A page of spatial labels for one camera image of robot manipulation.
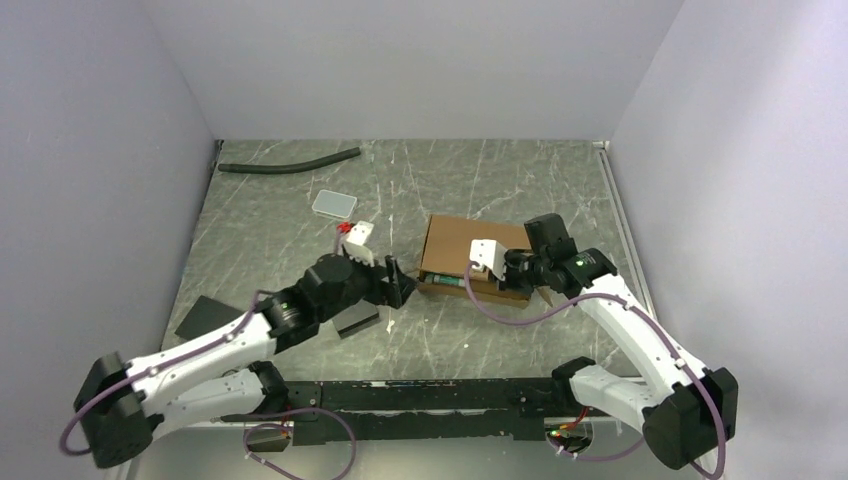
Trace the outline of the brown cardboard paper box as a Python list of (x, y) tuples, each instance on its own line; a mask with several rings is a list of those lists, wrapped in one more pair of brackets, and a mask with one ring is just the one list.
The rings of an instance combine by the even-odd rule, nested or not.
[(523, 227), (447, 215), (429, 219), (418, 268), (418, 290), (427, 294), (466, 297), (471, 290), (480, 302), (524, 308), (538, 294), (552, 305), (545, 288), (509, 290), (504, 255), (528, 250)]

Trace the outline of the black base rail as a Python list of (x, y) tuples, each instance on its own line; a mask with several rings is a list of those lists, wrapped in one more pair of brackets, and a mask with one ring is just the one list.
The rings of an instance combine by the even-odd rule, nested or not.
[(223, 422), (284, 421), (297, 446), (345, 441), (505, 437), (543, 441), (585, 422), (549, 378), (300, 381), (285, 401)]

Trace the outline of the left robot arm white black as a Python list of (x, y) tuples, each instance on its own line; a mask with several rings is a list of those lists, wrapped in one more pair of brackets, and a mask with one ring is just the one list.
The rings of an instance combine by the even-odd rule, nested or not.
[(399, 309), (416, 285), (391, 255), (369, 265), (325, 254), (293, 285), (257, 291), (245, 313), (216, 330), (129, 361), (104, 355), (82, 383), (59, 449), (109, 469), (210, 417), (275, 419), (286, 409), (288, 390), (271, 365), (274, 355), (313, 338), (361, 301)]

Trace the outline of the black rectangular box centre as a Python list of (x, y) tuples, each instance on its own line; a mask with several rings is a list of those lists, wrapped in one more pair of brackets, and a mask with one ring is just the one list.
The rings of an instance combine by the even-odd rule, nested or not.
[(377, 307), (367, 301), (360, 301), (336, 315), (332, 324), (338, 336), (344, 339), (379, 321)]

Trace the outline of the black foam tube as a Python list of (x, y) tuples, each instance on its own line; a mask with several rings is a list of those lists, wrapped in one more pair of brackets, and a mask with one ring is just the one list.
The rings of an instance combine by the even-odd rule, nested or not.
[(362, 154), (359, 147), (342, 150), (331, 155), (320, 157), (307, 162), (286, 165), (255, 165), (219, 163), (217, 169), (222, 173), (245, 174), (245, 175), (291, 175), (310, 172), (328, 167), (340, 162), (357, 158)]

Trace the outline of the black flat box left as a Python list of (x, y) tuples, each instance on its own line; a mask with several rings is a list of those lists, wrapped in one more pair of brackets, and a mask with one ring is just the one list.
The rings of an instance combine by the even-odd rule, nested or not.
[(238, 319), (244, 311), (201, 295), (177, 326), (178, 338), (190, 341)]

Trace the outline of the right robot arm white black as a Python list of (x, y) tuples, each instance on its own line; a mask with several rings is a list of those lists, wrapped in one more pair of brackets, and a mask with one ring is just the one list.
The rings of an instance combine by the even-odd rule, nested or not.
[(736, 431), (739, 384), (725, 367), (712, 369), (688, 352), (637, 300), (614, 263), (600, 250), (581, 250), (560, 215), (524, 224), (529, 245), (508, 249), (475, 240), (469, 258), (507, 289), (547, 287), (589, 315), (636, 367), (640, 384), (590, 359), (558, 367), (551, 401), (574, 415), (598, 408), (638, 430), (666, 467), (693, 467), (706, 479), (724, 476)]

